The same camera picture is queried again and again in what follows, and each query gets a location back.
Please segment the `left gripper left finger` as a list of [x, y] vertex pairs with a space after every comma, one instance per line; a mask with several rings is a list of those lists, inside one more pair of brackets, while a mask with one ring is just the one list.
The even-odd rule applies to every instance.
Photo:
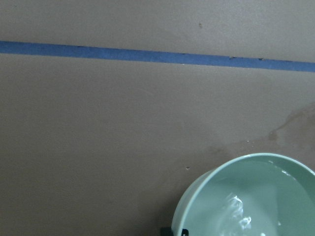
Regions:
[[171, 227], [161, 227], [160, 228], [160, 236], [172, 236]]

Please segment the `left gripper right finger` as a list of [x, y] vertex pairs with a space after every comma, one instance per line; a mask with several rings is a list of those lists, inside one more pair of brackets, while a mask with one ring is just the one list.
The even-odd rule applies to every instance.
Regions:
[[187, 229], [182, 229], [181, 236], [189, 236], [189, 231]]

